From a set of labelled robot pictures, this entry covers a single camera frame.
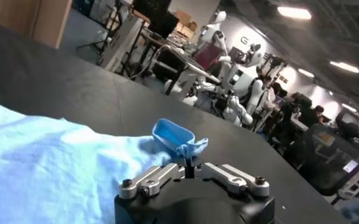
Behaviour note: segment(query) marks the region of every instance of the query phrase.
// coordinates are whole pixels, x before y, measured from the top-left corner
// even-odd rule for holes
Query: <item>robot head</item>
[[[227,18],[227,13],[225,11],[216,12],[215,13],[215,20],[212,24],[222,23]]]

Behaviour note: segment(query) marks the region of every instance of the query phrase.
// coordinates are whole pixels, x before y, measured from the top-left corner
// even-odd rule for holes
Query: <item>ceiling light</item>
[[[306,9],[278,7],[278,12],[283,16],[294,19],[312,19],[311,13]]]
[[[331,61],[330,64],[350,72],[359,73],[359,69],[357,67],[346,64],[344,62]]]
[[[304,75],[306,75],[306,76],[308,76],[308,77],[311,77],[311,78],[314,78],[314,77],[315,77],[314,74],[312,74],[312,73],[310,73],[310,72],[307,72],[306,70],[303,70],[303,69],[299,69],[299,72],[300,72],[301,74],[304,74]]]
[[[350,107],[350,106],[348,106],[348,105],[346,105],[346,104],[344,104],[344,103],[342,103],[342,106],[344,107],[344,108],[346,108],[346,109],[348,109],[348,110],[351,110],[352,112],[357,112],[357,110],[355,109],[355,108],[352,108],[352,107]]]

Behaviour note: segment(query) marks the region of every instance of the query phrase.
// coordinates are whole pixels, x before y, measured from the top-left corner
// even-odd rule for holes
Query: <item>workbench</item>
[[[0,104],[27,115],[65,118],[117,136],[150,135],[158,119],[170,119],[198,139],[209,138],[201,155],[204,161],[230,164],[265,177],[276,198],[277,223],[347,224],[255,133],[1,26]]]

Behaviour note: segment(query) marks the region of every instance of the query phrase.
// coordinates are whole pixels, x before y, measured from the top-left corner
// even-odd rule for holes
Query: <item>sign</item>
[[[246,37],[242,37],[242,38],[240,39],[240,41],[241,41],[244,45],[247,45],[248,42],[249,42],[249,39],[246,38]]]

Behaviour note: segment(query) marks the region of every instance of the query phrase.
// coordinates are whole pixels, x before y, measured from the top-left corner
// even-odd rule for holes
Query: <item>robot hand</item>
[[[153,166],[124,180],[114,200],[115,223],[275,222],[275,199],[265,178],[228,164],[187,164]]]

